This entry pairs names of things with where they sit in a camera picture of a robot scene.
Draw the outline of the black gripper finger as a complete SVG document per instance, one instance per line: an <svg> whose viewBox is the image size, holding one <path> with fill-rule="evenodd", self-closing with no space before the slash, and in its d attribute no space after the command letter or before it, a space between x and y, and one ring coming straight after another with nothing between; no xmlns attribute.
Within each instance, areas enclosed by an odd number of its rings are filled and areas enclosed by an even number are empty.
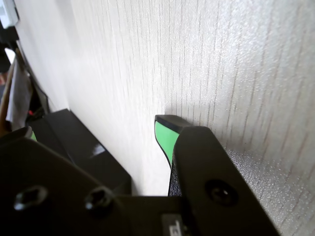
<svg viewBox="0 0 315 236"><path fill-rule="evenodd" d="M0 139L3 236L127 236L112 191L23 128Z"/></svg>
<svg viewBox="0 0 315 236"><path fill-rule="evenodd" d="M155 138L177 176L195 236L276 236L278 230L213 132L155 116Z"/></svg>

